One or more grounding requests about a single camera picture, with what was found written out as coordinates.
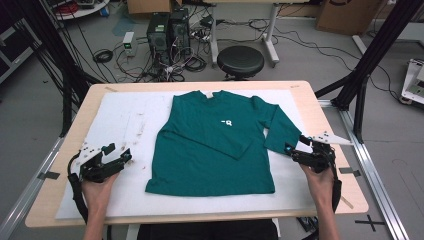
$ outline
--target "shirt sleeve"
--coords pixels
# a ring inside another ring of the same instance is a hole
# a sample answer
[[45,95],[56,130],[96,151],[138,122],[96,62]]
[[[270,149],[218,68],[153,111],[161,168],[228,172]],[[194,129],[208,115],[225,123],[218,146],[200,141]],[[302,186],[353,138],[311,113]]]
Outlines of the shirt sleeve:
[[290,118],[281,110],[280,106],[269,104],[259,97],[252,97],[259,121],[268,128],[268,135],[264,146],[274,152],[286,154],[286,143],[296,146],[302,132],[294,125]]

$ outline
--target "computer tower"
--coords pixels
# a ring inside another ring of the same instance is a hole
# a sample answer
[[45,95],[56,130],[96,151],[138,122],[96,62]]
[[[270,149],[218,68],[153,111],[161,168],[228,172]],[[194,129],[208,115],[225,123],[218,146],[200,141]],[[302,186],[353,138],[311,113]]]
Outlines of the computer tower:
[[166,12],[153,13],[147,28],[147,40],[153,58],[154,66],[162,68],[172,65],[170,50],[170,33],[168,29],[170,14]]
[[176,51],[183,56],[191,54],[190,48],[190,28],[189,28],[189,14],[187,8],[175,9],[171,14],[170,22],[171,29],[171,41],[175,44]]

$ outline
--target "table leg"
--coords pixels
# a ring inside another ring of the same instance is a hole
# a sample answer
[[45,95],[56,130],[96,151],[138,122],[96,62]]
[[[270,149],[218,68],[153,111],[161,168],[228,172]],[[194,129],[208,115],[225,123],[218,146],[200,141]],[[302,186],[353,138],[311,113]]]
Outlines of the table leg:
[[140,224],[129,224],[126,240],[137,240]]
[[218,42],[216,41],[216,4],[212,5],[212,26],[211,26],[211,38],[210,47],[212,55],[212,66],[215,67],[218,59]]
[[279,9],[279,4],[274,3],[272,6],[271,16],[270,16],[270,22],[267,33],[264,33],[262,35],[262,40],[265,42],[266,49],[269,52],[269,55],[271,56],[273,67],[280,62],[280,59],[278,58],[277,52],[275,51],[274,45],[272,44],[272,33],[274,31],[275,21],[277,18],[277,13]]

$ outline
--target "human hand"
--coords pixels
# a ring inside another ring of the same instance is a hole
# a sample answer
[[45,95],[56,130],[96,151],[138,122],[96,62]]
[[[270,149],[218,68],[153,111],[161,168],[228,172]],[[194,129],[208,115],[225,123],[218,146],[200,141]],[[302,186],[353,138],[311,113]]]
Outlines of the human hand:
[[90,181],[82,182],[82,192],[84,193],[89,212],[97,212],[107,208],[110,194],[112,192],[112,186],[118,175],[119,173],[114,174],[102,183]]
[[331,168],[320,173],[299,164],[308,180],[309,191],[317,207],[332,207],[334,176]]

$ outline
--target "wooden table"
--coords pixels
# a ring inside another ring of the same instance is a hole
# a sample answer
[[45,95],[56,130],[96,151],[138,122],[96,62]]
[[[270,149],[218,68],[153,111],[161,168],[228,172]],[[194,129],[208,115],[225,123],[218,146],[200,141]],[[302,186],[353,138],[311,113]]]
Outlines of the wooden table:
[[[56,212],[60,206],[67,183],[66,166],[80,149],[91,123],[96,116],[102,97],[109,92],[158,92],[192,90],[290,90],[299,114],[310,135],[331,132],[331,127],[317,101],[311,86],[306,81],[246,81],[246,82],[184,82],[184,83],[130,83],[98,84],[90,88],[72,127],[57,154],[50,171],[60,173],[57,180],[46,179],[27,218],[28,227],[57,227],[83,225],[83,220],[57,220]],[[336,150],[338,168],[349,167],[341,148]],[[361,213],[368,210],[366,199],[353,174],[340,174],[343,181],[342,200],[337,213]],[[267,211],[237,214],[193,214],[184,216],[138,216],[107,219],[107,224],[157,223],[181,221],[210,221],[232,219],[275,218],[285,216],[313,216],[316,211]]]

